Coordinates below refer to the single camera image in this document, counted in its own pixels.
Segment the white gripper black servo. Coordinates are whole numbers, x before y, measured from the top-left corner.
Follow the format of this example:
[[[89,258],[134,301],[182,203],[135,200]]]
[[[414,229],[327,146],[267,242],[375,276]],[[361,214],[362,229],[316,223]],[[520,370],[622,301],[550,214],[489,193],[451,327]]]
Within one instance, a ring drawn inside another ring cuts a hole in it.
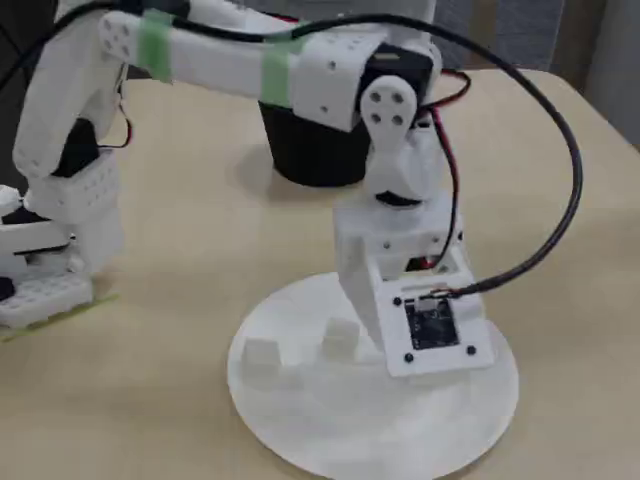
[[[340,285],[378,350],[383,339],[369,261],[382,276],[401,276],[409,263],[435,262],[436,275],[469,274],[469,257],[460,239],[464,222],[451,216],[452,200],[439,193],[409,208],[396,208],[365,195],[336,204],[333,212],[336,271]]]

